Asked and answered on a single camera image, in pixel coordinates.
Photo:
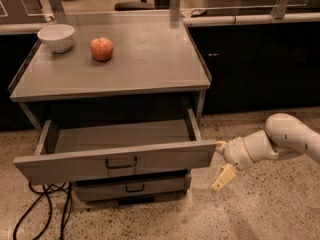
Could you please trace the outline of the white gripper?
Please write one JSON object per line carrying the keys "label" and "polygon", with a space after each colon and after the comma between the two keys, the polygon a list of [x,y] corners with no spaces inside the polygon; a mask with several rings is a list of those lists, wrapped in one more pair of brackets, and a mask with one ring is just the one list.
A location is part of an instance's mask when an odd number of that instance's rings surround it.
{"label": "white gripper", "polygon": [[220,191],[229,184],[236,176],[238,170],[246,170],[254,165],[241,137],[235,138],[228,143],[217,141],[215,151],[224,158],[229,164],[221,167],[221,172],[212,184],[214,191]]}

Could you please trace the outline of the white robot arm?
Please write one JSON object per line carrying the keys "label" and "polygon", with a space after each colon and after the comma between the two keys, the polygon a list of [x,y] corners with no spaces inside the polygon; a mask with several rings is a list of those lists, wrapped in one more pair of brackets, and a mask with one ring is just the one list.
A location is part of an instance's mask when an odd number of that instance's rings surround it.
{"label": "white robot arm", "polygon": [[289,114],[276,113],[267,119],[263,130],[229,142],[220,141],[216,151],[227,162],[212,184],[212,188],[219,191],[238,171],[249,169],[260,161],[291,159],[306,154],[320,163],[320,134]]}

